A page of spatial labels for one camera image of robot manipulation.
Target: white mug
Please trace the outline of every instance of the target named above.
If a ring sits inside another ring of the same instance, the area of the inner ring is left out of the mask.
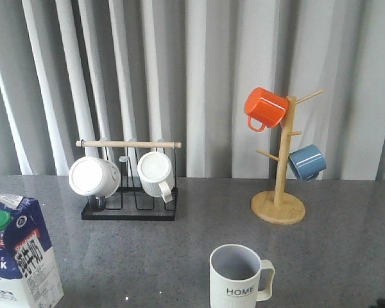
[[[174,174],[167,155],[157,151],[144,154],[137,165],[137,172],[147,194],[162,197],[166,203],[173,199]]]
[[[117,191],[120,181],[118,167],[98,157],[82,157],[69,170],[70,187],[81,196],[108,198]]]
[[[267,288],[258,291],[262,270],[269,270]],[[272,296],[275,269],[269,260],[248,247],[227,244],[216,248],[210,256],[211,308],[254,308],[256,302]]]

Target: whole milk carton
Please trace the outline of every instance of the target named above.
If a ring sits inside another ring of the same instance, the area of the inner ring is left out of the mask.
[[[0,195],[0,308],[52,308],[63,295],[39,202]]]

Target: table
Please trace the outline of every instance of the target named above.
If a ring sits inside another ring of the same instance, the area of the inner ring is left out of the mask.
[[[239,243],[274,264],[257,307],[369,307],[385,298],[385,181],[288,180],[305,218],[255,216],[273,180],[179,178],[175,221],[82,221],[66,176],[0,176],[0,193],[42,204],[64,287],[57,308],[209,307],[209,255]]]

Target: mug drying rack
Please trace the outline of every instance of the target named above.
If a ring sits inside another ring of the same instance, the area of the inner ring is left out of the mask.
[[[141,142],[141,141],[76,141],[78,147],[94,146],[98,148],[123,148],[124,155],[119,157],[121,183],[117,191],[109,198],[96,201],[89,196],[81,212],[82,220],[145,220],[145,221],[174,221],[178,198],[176,175],[176,149],[181,148],[181,142]],[[130,154],[139,162],[137,148],[150,148],[153,151],[173,149],[171,163],[174,170],[175,184],[171,190],[173,200],[164,203],[162,198],[154,198],[146,194],[134,170]]]

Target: wooden mug tree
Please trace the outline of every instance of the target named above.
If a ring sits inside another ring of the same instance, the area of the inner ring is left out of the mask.
[[[275,190],[262,191],[256,194],[251,201],[252,211],[263,220],[279,225],[292,225],[301,221],[305,216],[305,207],[301,200],[284,192],[289,146],[291,145],[292,136],[302,134],[301,131],[293,131],[295,109],[297,104],[313,98],[322,92],[322,90],[319,90],[299,100],[297,100],[294,96],[288,96],[287,99],[289,101],[289,106],[283,120],[281,121],[282,130],[279,156],[276,157],[265,151],[257,150],[258,153],[268,156],[278,162]]]

